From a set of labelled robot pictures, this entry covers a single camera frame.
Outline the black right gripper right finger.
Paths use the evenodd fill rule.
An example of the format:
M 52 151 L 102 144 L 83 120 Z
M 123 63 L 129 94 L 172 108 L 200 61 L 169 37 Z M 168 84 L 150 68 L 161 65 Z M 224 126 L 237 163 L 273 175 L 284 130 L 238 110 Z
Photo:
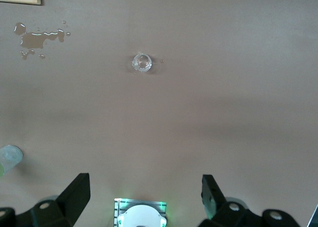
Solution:
M 253 213 L 238 201 L 228 201 L 212 175 L 202 176 L 202 203 L 207 213 L 200 227 L 298 227 L 287 212 L 266 209 L 262 215 Z

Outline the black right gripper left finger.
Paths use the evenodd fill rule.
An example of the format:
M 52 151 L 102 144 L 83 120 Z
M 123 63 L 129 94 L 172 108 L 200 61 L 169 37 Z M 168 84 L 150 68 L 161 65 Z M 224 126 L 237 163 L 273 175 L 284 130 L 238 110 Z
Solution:
M 55 200 L 43 200 L 28 211 L 16 214 L 1 207 L 2 227 L 73 227 L 90 200 L 90 178 L 80 173 Z

